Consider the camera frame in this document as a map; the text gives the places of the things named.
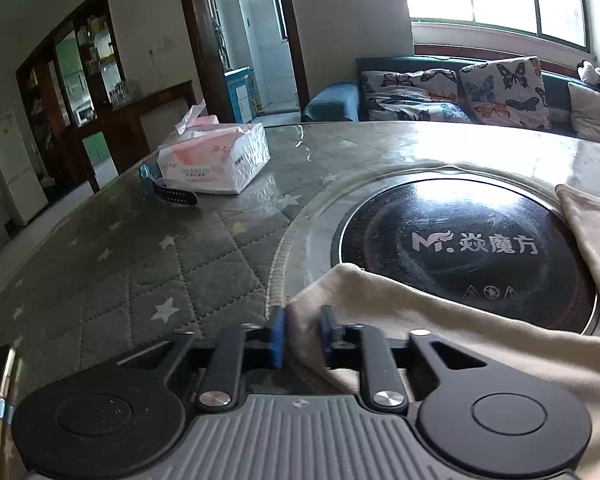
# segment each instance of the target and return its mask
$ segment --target ribbed gray plate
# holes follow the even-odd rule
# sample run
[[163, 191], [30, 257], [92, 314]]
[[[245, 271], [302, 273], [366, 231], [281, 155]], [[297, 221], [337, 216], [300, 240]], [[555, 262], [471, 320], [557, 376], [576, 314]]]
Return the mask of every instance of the ribbed gray plate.
[[130, 480], [475, 478], [436, 462], [402, 418], [354, 396], [250, 395], [234, 412], [199, 417], [170, 456]]

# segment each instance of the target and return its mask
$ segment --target white refrigerator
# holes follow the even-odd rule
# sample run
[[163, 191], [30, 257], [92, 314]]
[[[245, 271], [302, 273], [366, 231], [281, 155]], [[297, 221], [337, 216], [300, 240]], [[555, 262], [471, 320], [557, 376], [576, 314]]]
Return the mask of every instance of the white refrigerator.
[[0, 119], [0, 187], [17, 225], [26, 225], [48, 204], [13, 112]]

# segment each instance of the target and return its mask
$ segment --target door frame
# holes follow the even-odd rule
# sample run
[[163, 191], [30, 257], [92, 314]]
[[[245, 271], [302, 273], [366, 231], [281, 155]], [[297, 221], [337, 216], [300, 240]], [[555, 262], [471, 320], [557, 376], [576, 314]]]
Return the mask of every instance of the door frame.
[[[200, 86], [205, 98], [206, 109], [215, 114], [221, 122], [235, 122], [229, 99], [229, 91], [224, 79], [224, 67], [220, 58], [218, 41], [212, 23], [209, 0], [181, 0], [184, 19], [189, 34], [189, 42], [196, 61]], [[292, 0], [281, 0], [285, 18], [287, 41], [291, 52], [291, 63], [296, 80], [298, 102], [302, 111], [309, 104], [309, 87], [304, 71], [302, 47], [298, 24]]]

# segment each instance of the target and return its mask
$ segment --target sofa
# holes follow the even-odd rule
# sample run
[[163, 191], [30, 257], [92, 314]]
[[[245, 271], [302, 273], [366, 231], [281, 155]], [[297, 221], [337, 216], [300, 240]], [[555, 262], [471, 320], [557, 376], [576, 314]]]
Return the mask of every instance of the sofa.
[[[418, 72], [433, 68], [445, 68], [458, 73], [470, 64], [484, 62], [480, 59], [455, 57], [409, 56], [409, 57], [365, 57], [356, 60], [356, 82], [344, 82], [327, 86], [314, 97], [302, 112], [302, 122], [365, 121], [368, 113], [360, 89], [362, 72], [379, 70], [387, 72]], [[568, 83], [588, 86], [578, 79], [542, 71], [552, 127], [549, 131], [576, 137], [571, 127], [571, 100]], [[458, 85], [459, 97], [466, 98], [462, 84]]]

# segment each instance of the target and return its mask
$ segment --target plush toy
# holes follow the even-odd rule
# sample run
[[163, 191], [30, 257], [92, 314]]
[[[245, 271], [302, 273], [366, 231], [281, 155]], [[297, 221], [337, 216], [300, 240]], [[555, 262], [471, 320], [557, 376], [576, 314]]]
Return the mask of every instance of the plush toy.
[[583, 83], [600, 88], [600, 67], [594, 67], [589, 61], [578, 64], [578, 75]]

